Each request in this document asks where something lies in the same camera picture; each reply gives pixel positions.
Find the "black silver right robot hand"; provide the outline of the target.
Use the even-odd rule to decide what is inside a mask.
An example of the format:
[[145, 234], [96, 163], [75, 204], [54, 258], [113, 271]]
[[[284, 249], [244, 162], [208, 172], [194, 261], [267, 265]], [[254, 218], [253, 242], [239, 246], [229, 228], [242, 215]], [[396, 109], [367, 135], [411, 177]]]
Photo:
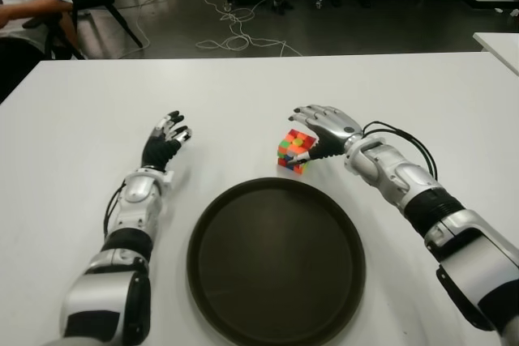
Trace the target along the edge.
[[317, 135], [316, 144], [295, 156], [288, 166], [303, 164], [331, 156], [341, 156], [363, 137], [362, 127], [343, 111], [332, 106], [307, 105], [294, 109], [291, 122], [306, 126]]

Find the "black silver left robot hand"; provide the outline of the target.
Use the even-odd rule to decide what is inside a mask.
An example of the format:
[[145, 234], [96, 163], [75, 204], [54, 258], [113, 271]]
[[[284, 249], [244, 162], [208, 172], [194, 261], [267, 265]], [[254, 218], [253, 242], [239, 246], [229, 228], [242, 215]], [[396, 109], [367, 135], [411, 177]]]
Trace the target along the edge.
[[178, 126], [183, 120], [184, 116], [179, 111], [173, 111], [153, 127], [142, 152], [142, 168], [165, 171], [169, 161], [192, 136], [188, 126]]

